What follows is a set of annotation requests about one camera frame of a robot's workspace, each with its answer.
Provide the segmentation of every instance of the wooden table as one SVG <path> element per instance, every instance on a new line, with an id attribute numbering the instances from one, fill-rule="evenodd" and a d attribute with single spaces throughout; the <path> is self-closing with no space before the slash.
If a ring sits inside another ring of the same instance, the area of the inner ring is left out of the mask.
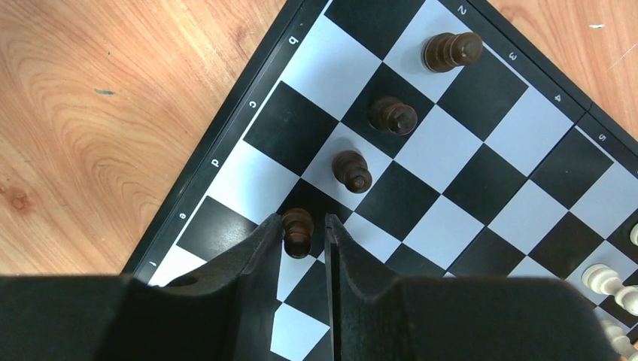
<path id="1" fill-rule="evenodd" d="M 491 0 L 638 136 L 638 2 Z M 0 274 L 120 272 L 284 0 L 0 0 Z"/>

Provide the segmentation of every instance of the black plastic part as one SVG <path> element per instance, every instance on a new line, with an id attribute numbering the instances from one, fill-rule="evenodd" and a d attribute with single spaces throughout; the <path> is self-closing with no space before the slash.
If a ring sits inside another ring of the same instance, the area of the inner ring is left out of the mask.
<path id="1" fill-rule="evenodd" d="M 564 281 L 400 277 L 336 216 L 326 228 L 334 360 L 618 359 Z"/>
<path id="2" fill-rule="evenodd" d="M 119 277 L 0 278 L 2 359 L 262 360 L 270 355 L 281 217 L 166 287 Z"/>

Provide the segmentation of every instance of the white chess piece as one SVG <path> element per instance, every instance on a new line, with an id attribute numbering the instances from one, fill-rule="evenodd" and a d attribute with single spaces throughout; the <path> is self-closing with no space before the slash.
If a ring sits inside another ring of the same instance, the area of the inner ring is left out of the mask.
<path id="1" fill-rule="evenodd" d="M 629 240 L 631 243 L 638 246 L 638 223 L 636 223 L 636 225 L 631 229 L 631 232 L 629 232 Z"/>
<path id="2" fill-rule="evenodd" d="M 605 335 L 614 350 L 627 361 L 638 361 L 638 350 L 629 342 L 629 338 L 624 334 L 623 330 L 609 320 L 603 320 L 601 323 L 603 324 Z"/>
<path id="3" fill-rule="evenodd" d="M 593 265 L 582 274 L 582 283 L 595 293 L 614 296 L 620 307 L 638 316 L 638 287 L 623 285 L 618 272 L 606 265 Z"/>

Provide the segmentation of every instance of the chess pawn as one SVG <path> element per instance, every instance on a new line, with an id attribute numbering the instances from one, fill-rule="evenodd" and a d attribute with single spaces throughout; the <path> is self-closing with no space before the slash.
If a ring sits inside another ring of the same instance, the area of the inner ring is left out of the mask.
<path id="1" fill-rule="evenodd" d="M 618 272 L 606 265 L 593 265 L 582 274 L 582 283 L 595 293 L 614 296 L 620 307 L 638 316 L 638 287 L 623 285 Z"/>
<path id="2" fill-rule="evenodd" d="M 454 35 L 444 32 L 432 37 L 423 49 L 425 67 L 435 73 L 445 73 L 458 66 L 476 62 L 483 52 L 483 39 L 474 32 Z"/>
<path id="3" fill-rule="evenodd" d="M 284 250 L 293 258 L 301 259 L 310 253 L 314 222 L 307 210 L 293 208 L 281 217 L 284 227 Z"/>
<path id="4" fill-rule="evenodd" d="M 382 96 L 375 100 L 368 111 L 370 124 L 382 132 L 407 135 L 415 130 L 417 112 L 392 96 Z"/>
<path id="5" fill-rule="evenodd" d="M 629 338 L 623 330 L 609 320 L 603 320 L 600 323 L 603 325 L 605 335 L 614 350 L 627 361 L 638 361 L 638 350 L 629 342 Z"/>
<path id="6" fill-rule="evenodd" d="M 636 225 L 631 229 L 631 232 L 629 232 L 629 240 L 631 243 L 638 246 L 638 223 L 636 223 Z"/>
<path id="7" fill-rule="evenodd" d="M 346 150 L 335 156 L 333 174 L 352 193 L 364 193 L 372 186 L 368 163 L 354 150 Z"/>

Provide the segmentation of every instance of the dark brown pawn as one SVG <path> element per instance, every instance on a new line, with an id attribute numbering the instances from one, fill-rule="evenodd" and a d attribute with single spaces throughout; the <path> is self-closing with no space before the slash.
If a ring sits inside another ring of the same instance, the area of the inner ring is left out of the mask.
<path id="1" fill-rule="evenodd" d="M 426 68 L 445 73 L 457 66 L 476 62 L 483 52 L 483 39 L 474 32 L 454 35 L 444 32 L 431 38 L 423 49 Z"/>
<path id="2" fill-rule="evenodd" d="M 384 96 L 370 105 L 370 124 L 383 132 L 407 135 L 417 126 L 417 112 L 392 96 Z"/>
<path id="3" fill-rule="evenodd" d="M 284 250 L 288 256 L 301 259 L 310 253 L 314 223 L 312 216 L 303 208 L 293 208 L 281 218 L 284 227 Z"/>
<path id="4" fill-rule="evenodd" d="M 335 156 L 333 173 L 337 180 L 352 193 L 363 193 L 372 186 L 368 163 L 357 152 L 346 150 Z"/>

